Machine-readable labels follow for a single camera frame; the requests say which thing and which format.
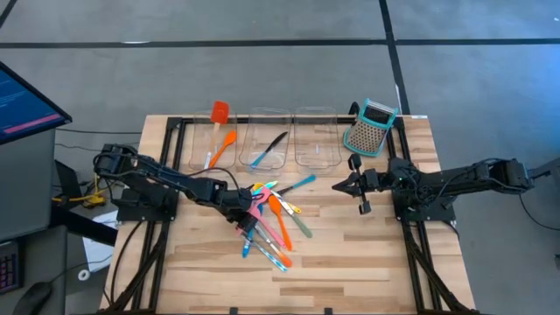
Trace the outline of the white paper sheet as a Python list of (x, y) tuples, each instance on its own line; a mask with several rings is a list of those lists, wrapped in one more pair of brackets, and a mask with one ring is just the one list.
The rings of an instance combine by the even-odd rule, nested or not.
[[(93, 221), (101, 223), (110, 228), (118, 229), (117, 211), (104, 213), (93, 218)], [(113, 245), (106, 245), (98, 241), (83, 237), (82, 238), (85, 254), (88, 262), (88, 270), (95, 273), (105, 267), (108, 267), (114, 252)]]

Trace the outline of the teal steel box grater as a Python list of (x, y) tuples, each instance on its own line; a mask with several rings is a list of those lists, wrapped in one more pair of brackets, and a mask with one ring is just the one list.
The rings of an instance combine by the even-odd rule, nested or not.
[(362, 156), (376, 157), (397, 117), (398, 109), (366, 98), (343, 136), (344, 146)]

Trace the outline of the black keyboard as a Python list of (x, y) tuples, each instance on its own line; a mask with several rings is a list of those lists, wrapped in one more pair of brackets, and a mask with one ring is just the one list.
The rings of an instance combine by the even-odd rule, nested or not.
[(22, 261), (17, 241), (0, 243), (0, 295), (23, 285)]

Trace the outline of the computer monitor blue screen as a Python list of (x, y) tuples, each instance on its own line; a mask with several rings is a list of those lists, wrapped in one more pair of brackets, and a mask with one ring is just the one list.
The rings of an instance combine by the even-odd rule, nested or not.
[(0, 61), (0, 145), (72, 121), (65, 110)]

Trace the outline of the black knife teal handle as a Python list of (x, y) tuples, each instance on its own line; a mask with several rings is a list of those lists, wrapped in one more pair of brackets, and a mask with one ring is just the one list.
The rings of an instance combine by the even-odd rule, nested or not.
[(298, 181), (297, 183), (295, 183), (293, 185), (290, 185), (290, 186), (288, 186), (284, 189), (279, 190), (278, 193), (280, 195), (286, 194), (287, 192), (289, 192), (293, 189), (299, 188), (300, 186), (304, 186), (306, 184), (309, 184), (309, 183), (313, 182), (315, 179), (316, 179), (315, 175), (310, 175), (310, 176)]
[(281, 133), (279, 136), (277, 136), (271, 143), (270, 145), (266, 148), (266, 150), (257, 158), (253, 161), (253, 163), (250, 165), (251, 168), (256, 168), (261, 161), (266, 157), (266, 155), (276, 146), (278, 145), (286, 136), (287, 136), (288, 132), (285, 131), (283, 133)]

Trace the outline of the pink silicone spoon spatula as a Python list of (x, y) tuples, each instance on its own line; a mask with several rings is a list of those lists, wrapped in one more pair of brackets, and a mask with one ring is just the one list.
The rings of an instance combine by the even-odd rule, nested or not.
[(286, 244), (284, 239), (277, 233), (277, 231), (269, 224), (269, 222), (264, 219), (258, 209), (258, 205), (253, 205), (248, 212), (257, 218), (257, 223), (255, 224), (259, 228), (263, 228), (268, 235), (270, 235), (282, 248), (286, 249)]

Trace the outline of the black computer mouse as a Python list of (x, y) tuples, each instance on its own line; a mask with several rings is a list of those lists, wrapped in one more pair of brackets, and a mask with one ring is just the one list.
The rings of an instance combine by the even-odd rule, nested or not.
[(52, 295), (51, 282), (33, 284), (18, 300), (12, 315), (38, 315), (46, 301)]

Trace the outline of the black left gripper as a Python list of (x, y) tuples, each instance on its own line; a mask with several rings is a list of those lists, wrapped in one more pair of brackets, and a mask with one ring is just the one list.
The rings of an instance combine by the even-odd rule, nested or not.
[(218, 190), (218, 211), (230, 223), (241, 230), (243, 235), (251, 231), (258, 219), (249, 211), (252, 207), (253, 197), (249, 189)]

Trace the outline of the knife orange gradient handle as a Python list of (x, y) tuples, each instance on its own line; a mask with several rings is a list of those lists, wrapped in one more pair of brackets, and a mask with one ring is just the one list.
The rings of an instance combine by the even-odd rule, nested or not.
[(288, 268), (292, 265), (291, 259), (285, 255), (276, 245), (275, 243), (267, 236), (267, 234), (263, 231), (263, 229), (259, 226), (255, 226), (255, 231), (260, 235), (260, 237), (270, 246), (270, 248), (275, 252), (277, 257), (280, 259), (281, 264)]

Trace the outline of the pink icing spatula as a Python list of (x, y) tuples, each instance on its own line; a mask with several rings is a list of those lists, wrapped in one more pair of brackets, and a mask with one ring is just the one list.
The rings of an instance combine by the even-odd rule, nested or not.
[(260, 210), (258, 209), (258, 206), (262, 203), (267, 202), (269, 197), (270, 189), (266, 186), (254, 192), (252, 194), (252, 201), (250, 208), (248, 209), (248, 213), (260, 220), (262, 216)]

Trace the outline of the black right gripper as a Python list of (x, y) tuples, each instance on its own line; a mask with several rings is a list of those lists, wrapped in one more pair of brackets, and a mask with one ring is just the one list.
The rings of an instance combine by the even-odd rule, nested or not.
[(352, 171), (350, 177), (333, 185), (332, 189), (359, 197), (360, 214), (369, 214), (371, 212), (371, 205), (366, 197), (366, 193), (388, 190), (391, 187), (389, 175), (385, 172), (377, 172), (375, 169), (361, 171), (361, 157), (355, 153), (348, 159), (348, 164)]

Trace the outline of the blue silicone spoon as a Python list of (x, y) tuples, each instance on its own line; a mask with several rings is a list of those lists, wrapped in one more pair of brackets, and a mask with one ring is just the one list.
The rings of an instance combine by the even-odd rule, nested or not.
[(246, 258), (249, 255), (249, 251), (251, 249), (251, 242), (253, 241), (254, 229), (250, 230), (247, 234), (246, 240), (244, 242), (241, 256)]

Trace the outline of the red spatula wooden handle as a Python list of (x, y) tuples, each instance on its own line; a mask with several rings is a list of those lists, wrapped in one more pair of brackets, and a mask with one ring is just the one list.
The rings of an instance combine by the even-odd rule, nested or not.
[(210, 116), (210, 121), (213, 123), (213, 133), (206, 154), (206, 160), (204, 164), (205, 169), (209, 167), (220, 126), (228, 122), (228, 117), (229, 104), (225, 101), (215, 101), (213, 103), (213, 110)]

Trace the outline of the clear plastic bin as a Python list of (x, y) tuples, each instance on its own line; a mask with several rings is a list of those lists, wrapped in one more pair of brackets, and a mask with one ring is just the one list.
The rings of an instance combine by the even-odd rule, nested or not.
[(334, 108), (301, 107), (294, 115), (295, 160), (301, 172), (328, 173), (341, 162)]
[[(249, 172), (272, 172), (280, 170), (286, 162), (291, 135), (292, 116), (288, 110), (278, 108), (252, 108), (248, 113), (245, 136), (239, 162)], [(287, 136), (276, 145), (256, 168), (250, 165), (281, 133)]]
[[(204, 169), (204, 164), (207, 156), (208, 146), (210, 144), (211, 136), (213, 133), (214, 124), (210, 121), (211, 111), (200, 111), (193, 116), (193, 126), (192, 126), (192, 151), (191, 158), (189, 160), (189, 166), (193, 170)], [(229, 117), (227, 123), (220, 126), (219, 133), (216, 139), (215, 146), (213, 148), (213, 155), (222, 146), (226, 134), (235, 130), (237, 135), (237, 114), (231, 110), (229, 112)], [(235, 165), (235, 160), (237, 158), (237, 138), (236, 141), (228, 146), (225, 151), (220, 156), (215, 167), (220, 167), (224, 169), (229, 169)]]

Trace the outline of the small orange silicone spoon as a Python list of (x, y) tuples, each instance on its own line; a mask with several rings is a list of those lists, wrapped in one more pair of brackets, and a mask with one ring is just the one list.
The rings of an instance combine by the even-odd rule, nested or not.
[(210, 168), (215, 167), (215, 165), (216, 165), (217, 161), (219, 160), (219, 158), (221, 157), (222, 153), (225, 151), (225, 149), (228, 146), (232, 145), (236, 141), (236, 138), (237, 138), (237, 135), (236, 135), (235, 130), (231, 130), (226, 134), (222, 146), (218, 149), (218, 151), (215, 153), (215, 155), (210, 160), (210, 163), (209, 163)]

